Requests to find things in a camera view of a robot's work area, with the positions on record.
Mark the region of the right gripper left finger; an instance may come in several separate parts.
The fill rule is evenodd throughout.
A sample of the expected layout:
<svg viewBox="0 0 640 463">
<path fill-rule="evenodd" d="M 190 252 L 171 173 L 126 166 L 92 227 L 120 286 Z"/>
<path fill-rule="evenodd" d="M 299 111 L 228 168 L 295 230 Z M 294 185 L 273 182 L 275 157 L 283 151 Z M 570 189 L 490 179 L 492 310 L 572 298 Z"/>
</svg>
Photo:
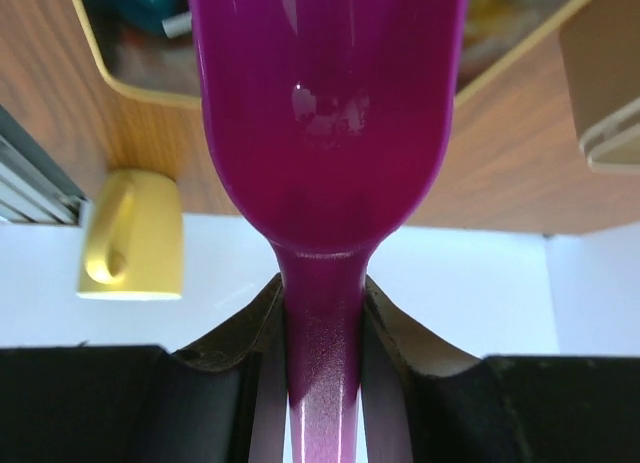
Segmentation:
<svg viewBox="0 0 640 463">
<path fill-rule="evenodd" d="M 5 462 L 279 462 L 282 283 L 189 345 L 7 348 Z"/>
</svg>

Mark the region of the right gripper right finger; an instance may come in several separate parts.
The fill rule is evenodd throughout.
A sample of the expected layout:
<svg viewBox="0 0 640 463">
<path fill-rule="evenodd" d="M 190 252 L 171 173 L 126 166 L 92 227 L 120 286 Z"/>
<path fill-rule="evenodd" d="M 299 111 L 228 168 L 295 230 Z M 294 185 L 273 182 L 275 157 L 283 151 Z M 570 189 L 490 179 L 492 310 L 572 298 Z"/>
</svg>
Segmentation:
<svg viewBox="0 0 640 463">
<path fill-rule="evenodd" d="M 362 402 L 372 462 L 635 462 L 639 362 L 476 358 L 373 282 L 363 313 Z"/>
</svg>

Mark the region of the purple plastic scoop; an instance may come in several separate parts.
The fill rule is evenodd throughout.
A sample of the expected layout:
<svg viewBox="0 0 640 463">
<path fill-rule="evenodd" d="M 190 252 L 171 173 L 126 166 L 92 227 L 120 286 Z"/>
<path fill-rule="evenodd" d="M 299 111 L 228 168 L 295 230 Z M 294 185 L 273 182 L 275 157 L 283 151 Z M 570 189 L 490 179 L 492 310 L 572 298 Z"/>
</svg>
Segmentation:
<svg viewBox="0 0 640 463">
<path fill-rule="evenodd" d="M 292 456 L 356 452 L 368 262 L 449 141 L 468 0 L 188 0 L 209 151 L 280 268 Z"/>
</svg>

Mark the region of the gold tin of star candies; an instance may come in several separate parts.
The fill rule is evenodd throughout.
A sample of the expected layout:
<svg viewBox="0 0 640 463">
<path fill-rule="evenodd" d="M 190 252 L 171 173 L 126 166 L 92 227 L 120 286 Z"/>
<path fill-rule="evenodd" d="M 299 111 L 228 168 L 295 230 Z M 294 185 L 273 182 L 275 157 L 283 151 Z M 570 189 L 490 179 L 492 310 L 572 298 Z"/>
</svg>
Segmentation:
<svg viewBox="0 0 640 463">
<path fill-rule="evenodd" d="M 592 0 L 559 33 L 579 148 L 589 167 L 639 173 L 639 0 Z"/>
</svg>

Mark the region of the tin of gummy candies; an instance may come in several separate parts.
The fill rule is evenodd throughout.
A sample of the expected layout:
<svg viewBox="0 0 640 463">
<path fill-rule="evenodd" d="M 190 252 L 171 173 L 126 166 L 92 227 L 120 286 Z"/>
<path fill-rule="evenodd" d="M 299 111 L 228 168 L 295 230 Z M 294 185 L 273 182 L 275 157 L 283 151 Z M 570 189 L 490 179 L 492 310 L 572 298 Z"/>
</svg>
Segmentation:
<svg viewBox="0 0 640 463">
<path fill-rule="evenodd" d="M 460 107 L 591 0 L 469 0 L 457 79 Z"/>
</svg>

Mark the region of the yellow mug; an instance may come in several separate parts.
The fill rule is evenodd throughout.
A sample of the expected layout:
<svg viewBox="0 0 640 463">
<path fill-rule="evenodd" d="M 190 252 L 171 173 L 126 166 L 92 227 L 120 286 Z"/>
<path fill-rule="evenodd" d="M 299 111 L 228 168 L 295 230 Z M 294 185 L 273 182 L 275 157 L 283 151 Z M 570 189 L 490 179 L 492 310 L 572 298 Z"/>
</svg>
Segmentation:
<svg viewBox="0 0 640 463">
<path fill-rule="evenodd" d="M 141 169 L 111 172 L 92 205 L 77 295 L 178 300 L 183 279 L 183 213 L 175 181 Z"/>
</svg>

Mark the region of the tin of lollipops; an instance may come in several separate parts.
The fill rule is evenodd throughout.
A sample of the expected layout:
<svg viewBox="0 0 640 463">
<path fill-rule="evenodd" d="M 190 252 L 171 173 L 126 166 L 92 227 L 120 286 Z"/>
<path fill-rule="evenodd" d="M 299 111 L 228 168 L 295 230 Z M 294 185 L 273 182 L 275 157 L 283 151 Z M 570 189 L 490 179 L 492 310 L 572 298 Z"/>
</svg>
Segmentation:
<svg viewBox="0 0 640 463">
<path fill-rule="evenodd" d="M 200 106 L 186 0 L 71 0 L 99 74 L 117 93 L 170 107 Z"/>
</svg>

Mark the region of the aluminium frame rail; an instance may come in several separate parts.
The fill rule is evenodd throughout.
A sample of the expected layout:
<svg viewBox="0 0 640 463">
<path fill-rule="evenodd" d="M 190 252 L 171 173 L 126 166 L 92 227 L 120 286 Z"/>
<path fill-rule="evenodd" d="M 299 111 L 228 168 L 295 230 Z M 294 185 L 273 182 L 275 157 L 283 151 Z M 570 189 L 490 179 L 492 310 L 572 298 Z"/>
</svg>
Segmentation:
<svg viewBox="0 0 640 463">
<path fill-rule="evenodd" d="M 1 221 L 79 224 L 84 192 L 6 110 L 1 110 Z"/>
</svg>

